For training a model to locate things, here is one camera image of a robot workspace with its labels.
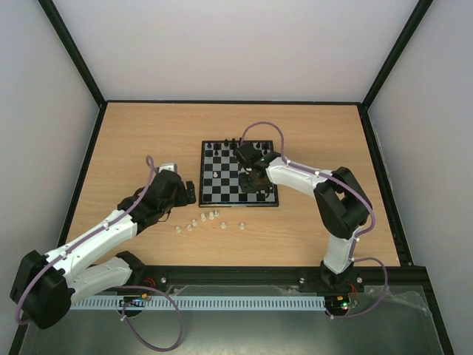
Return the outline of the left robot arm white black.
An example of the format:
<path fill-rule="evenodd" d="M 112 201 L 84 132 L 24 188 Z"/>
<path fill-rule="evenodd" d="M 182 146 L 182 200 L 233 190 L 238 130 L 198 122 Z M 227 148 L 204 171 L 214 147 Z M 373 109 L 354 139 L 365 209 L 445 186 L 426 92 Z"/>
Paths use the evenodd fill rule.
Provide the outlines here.
<path fill-rule="evenodd" d="M 105 263 L 97 260 L 161 220 L 171 210 L 196 202 L 194 183 L 174 171 L 151 173 L 147 184 L 123 199 L 111 214 L 88 232 L 46 254 L 33 250 L 23 256 L 10 291 L 19 325 L 35 323 L 46 329 L 70 307 L 109 288 L 137 288 L 144 264 L 122 251 Z"/>

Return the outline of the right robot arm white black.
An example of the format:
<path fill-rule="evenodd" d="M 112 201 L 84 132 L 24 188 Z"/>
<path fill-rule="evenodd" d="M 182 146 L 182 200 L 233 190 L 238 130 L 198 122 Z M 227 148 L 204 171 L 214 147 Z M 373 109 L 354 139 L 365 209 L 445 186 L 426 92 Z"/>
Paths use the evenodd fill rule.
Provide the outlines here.
<path fill-rule="evenodd" d="M 321 261 L 320 279 L 336 290 L 349 278 L 359 237 L 375 225 L 372 204 L 354 174 L 345 167 L 329 171 L 294 163 L 278 152 L 266 155 L 252 143 L 231 145 L 238 163 L 239 187 L 245 193 L 264 192 L 286 186 L 315 199 L 329 242 Z"/>

